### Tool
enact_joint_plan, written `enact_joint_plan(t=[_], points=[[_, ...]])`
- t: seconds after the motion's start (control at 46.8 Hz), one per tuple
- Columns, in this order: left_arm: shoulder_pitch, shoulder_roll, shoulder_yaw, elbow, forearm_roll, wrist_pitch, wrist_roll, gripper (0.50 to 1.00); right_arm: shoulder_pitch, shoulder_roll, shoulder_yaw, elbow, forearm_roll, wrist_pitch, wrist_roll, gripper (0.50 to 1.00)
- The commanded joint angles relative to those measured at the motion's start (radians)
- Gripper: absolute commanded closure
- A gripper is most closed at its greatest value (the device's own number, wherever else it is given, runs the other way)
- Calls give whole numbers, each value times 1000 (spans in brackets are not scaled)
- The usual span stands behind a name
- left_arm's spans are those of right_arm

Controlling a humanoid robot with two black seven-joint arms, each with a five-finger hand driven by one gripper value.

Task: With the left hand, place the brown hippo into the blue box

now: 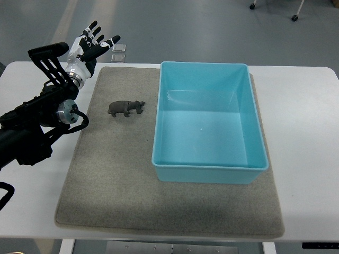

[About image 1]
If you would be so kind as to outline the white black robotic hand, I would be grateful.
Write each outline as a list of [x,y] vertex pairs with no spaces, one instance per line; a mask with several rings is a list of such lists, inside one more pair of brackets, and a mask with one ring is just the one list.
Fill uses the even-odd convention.
[[67,57],[66,74],[81,89],[85,81],[91,78],[95,71],[97,58],[105,54],[121,39],[115,35],[104,40],[104,35],[99,35],[101,27],[97,21],[93,21],[78,36]]

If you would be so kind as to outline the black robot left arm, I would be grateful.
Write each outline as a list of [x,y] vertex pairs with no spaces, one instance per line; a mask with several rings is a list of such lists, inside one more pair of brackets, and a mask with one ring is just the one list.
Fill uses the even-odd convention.
[[88,116],[78,109],[79,89],[58,57],[69,46],[59,42],[28,51],[33,63],[49,80],[39,96],[1,116],[1,167],[13,160],[33,166],[52,154],[52,144],[62,135],[86,128]]

